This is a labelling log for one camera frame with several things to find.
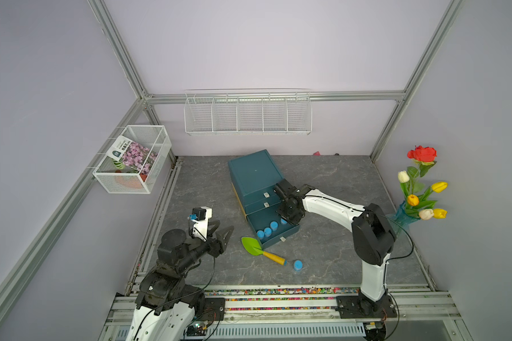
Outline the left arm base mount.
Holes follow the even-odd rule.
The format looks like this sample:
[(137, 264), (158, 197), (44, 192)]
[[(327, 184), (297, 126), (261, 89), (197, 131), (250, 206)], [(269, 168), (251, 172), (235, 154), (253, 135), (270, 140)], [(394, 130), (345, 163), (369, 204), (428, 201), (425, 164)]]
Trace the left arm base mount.
[(181, 298), (180, 302), (186, 303), (194, 312), (194, 321), (222, 321), (226, 312), (226, 300), (224, 298), (207, 298), (204, 293), (192, 294)]

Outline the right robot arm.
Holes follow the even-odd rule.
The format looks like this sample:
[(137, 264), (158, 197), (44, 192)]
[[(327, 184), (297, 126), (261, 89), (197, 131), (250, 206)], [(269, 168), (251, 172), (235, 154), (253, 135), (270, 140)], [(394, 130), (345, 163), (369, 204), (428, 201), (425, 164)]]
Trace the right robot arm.
[(279, 216), (288, 223), (298, 224), (307, 213), (314, 213), (347, 228), (353, 237), (354, 249), (362, 261), (360, 306), (374, 307), (386, 294), (386, 267), (396, 233), (380, 206), (355, 205), (329, 196), (309, 185), (296, 188), (283, 179), (274, 186), (281, 199)]

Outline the green trowel yellow handle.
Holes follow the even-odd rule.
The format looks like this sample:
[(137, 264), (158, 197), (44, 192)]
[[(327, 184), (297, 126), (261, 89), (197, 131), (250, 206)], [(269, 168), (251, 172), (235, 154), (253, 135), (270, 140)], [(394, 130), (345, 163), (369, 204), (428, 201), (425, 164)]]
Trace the green trowel yellow handle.
[(273, 260), (274, 262), (284, 266), (287, 264), (287, 260), (285, 258), (282, 258), (280, 256), (277, 256), (276, 254), (269, 253), (267, 251), (264, 251), (256, 239), (252, 237), (242, 237), (241, 242), (245, 250), (253, 255), (253, 256), (264, 256), (268, 259)]

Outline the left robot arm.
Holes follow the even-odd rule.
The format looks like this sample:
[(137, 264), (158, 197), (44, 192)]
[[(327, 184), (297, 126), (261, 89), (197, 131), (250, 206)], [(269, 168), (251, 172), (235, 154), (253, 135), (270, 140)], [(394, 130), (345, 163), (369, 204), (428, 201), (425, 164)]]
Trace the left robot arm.
[(134, 315), (130, 323), (128, 340), (182, 340), (185, 330), (194, 322), (206, 321), (202, 331), (208, 340), (224, 320), (223, 298), (206, 298), (206, 287), (186, 284), (189, 271), (201, 265), (201, 258), (217, 258), (225, 253), (234, 227), (220, 227), (210, 223), (205, 240), (190, 238), (180, 229), (167, 231), (158, 247), (155, 267), (142, 279), (135, 299)]

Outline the teal bottom drawer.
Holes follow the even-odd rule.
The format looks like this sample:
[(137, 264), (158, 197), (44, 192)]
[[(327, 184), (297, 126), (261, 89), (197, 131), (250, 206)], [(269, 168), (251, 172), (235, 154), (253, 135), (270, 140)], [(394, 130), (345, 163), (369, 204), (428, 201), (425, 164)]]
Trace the teal bottom drawer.
[[(292, 225), (290, 223), (281, 224), (281, 217), (277, 213), (277, 206), (270, 206), (249, 214), (246, 217), (246, 220), (251, 227), (256, 240), (259, 241), (263, 249), (267, 249), (274, 244), (281, 242), (283, 239), (291, 237), (300, 230), (299, 225)], [(265, 236), (263, 239), (260, 239), (257, 236), (257, 231), (262, 230), (264, 232), (266, 227), (270, 227), (271, 221), (276, 221), (278, 223), (277, 231), (273, 231), (269, 237)]]

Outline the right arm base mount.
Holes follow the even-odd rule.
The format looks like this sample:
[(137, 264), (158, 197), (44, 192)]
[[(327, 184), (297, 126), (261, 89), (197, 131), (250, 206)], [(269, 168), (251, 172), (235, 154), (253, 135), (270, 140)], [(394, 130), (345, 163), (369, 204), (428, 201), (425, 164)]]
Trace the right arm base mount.
[(341, 319), (378, 319), (397, 318), (398, 311), (392, 297), (388, 294), (378, 301), (371, 301), (364, 295), (338, 296), (336, 298), (336, 311)]

